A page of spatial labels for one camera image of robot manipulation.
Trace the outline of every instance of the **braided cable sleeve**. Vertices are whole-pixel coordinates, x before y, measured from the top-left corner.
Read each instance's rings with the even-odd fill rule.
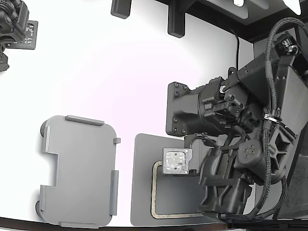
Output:
[[[272,67],[271,67],[270,53],[271,53],[271,50],[272,50],[274,37],[275,37],[277,31],[283,25],[288,24],[288,23],[295,23],[295,24],[298,24],[299,26],[301,26],[303,28],[306,36],[308,37],[308,30],[307,30],[307,28],[305,28],[305,24],[302,21],[298,20],[297,18],[292,18],[292,17],[284,18],[284,19],[280,20],[278,23],[276,23],[276,25],[273,27],[273,29],[271,30],[271,32],[269,34],[267,47],[266,47],[265,72],[266,72],[266,79],[268,81],[270,93],[271,93],[270,107],[271,107],[272,115],[275,115],[275,113],[277,111],[277,93],[276,93],[276,88],[275,88],[275,85],[274,85],[274,76],[273,76],[273,71],[272,71]]]
[[[281,208],[283,201],[285,200],[287,196],[287,192],[288,192],[288,184],[287,184],[287,179],[285,176],[281,179],[281,183],[282,183],[282,193],[280,195],[278,203],[272,209],[268,210],[267,212],[257,215],[255,221],[262,221],[266,219],[267,217],[269,217],[270,215],[273,215],[277,211],[277,209]]]
[[[240,144],[240,143],[243,143],[243,142],[245,142],[245,141],[246,141],[246,132],[243,131],[243,132],[241,133],[241,138],[239,139],[239,141],[237,141],[236,144]]]
[[[263,207],[269,192],[270,192],[270,183],[271,183],[271,161],[270,161],[270,150],[269,150],[269,136],[270,136],[270,127],[272,122],[267,120],[264,121],[263,125],[263,149],[264,149],[264,158],[266,162],[266,180],[264,182],[264,187],[262,190],[262,195],[255,206],[255,208],[247,215],[232,215],[226,214],[227,220],[232,220],[235,223],[244,223],[254,221],[256,215]]]

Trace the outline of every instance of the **gray plate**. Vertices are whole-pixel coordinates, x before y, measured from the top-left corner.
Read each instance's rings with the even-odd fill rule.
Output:
[[[163,148],[183,148],[184,141],[172,138],[139,134],[135,141],[133,188],[131,200],[131,223],[134,226],[167,226],[216,223],[210,217],[160,218],[151,214],[151,194],[153,167],[162,161]],[[199,177],[165,176],[162,167],[157,169],[156,214],[198,214],[197,207],[205,196],[198,185]]]
[[[38,215],[63,227],[99,228],[116,215],[114,129],[103,121],[54,116],[41,128],[43,152],[56,154],[56,185],[41,185]]]

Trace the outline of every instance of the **metal bracket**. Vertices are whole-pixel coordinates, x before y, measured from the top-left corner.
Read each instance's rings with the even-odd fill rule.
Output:
[[[8,57],[3,53],[4,50],[5,50],[5,45],[0,44],[0,72],[6,71],[10,67],[8,65]]]
[[[112,0],[111,14],[127,19],[130,15],[131,0]]]
[[[269,121],[272,121],[272,122],[274,122],[274,123],[276,123],[276,124],[279,124],[279,123],[280,123],[279,120],[277,120],[277,119],[271,117],[269,114],[265,114],[265,115],[264,115],[264,119],[269,120]]]
[[[181,38],[185,35],[185,13],[196,0],[171,0],[168,10],[168,34]]]

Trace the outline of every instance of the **black clamp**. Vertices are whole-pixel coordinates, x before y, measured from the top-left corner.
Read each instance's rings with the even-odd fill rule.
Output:
[[[112,0],[111,14],[126,19],[130,15],[131,0]]]
[[[287,132],[289,132],[292,137],[294,137],[295,139],[297,138],[297,135],[291,129],[289,129],[288,126],[286,126],[281,120],[275,119],[269,114],[265,114],[264,119],[272,121],[276,124],[279,124],[280,126],[282,126],[282,128],[284,128]]]

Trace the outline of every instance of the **gray tray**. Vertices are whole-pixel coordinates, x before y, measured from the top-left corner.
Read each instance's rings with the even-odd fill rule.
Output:
[[[43,153],[56,154],[56,184],[41,185],[37,214],[63,227],[99,228],[116,215],[116,137],[103,121],[54,116],[43,123]]]

